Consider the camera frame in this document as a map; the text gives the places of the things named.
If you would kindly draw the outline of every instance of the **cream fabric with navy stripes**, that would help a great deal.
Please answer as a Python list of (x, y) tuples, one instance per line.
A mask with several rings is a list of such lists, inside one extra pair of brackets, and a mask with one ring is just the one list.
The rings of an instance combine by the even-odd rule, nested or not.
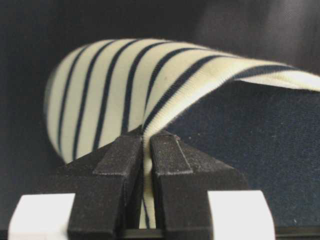
[(49, 138), (69, 163), (141, 126), (145, 208), (140, 227), (154, 228), (150, 137), (204, 95), (237, 80), (320, 90), (318, 76), (277, 62), (186, 42), (102, 40), (72, 51), (51, 75)]

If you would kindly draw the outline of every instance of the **dark background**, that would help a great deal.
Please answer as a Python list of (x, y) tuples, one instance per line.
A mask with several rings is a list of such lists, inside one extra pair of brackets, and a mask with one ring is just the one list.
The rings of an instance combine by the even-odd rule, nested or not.
[(39, 174), (63, 164), (43, 118), (53, 67), (111, 38), (187, 41), (320, 74), (318, 0), (1, 0), (0, 229)]

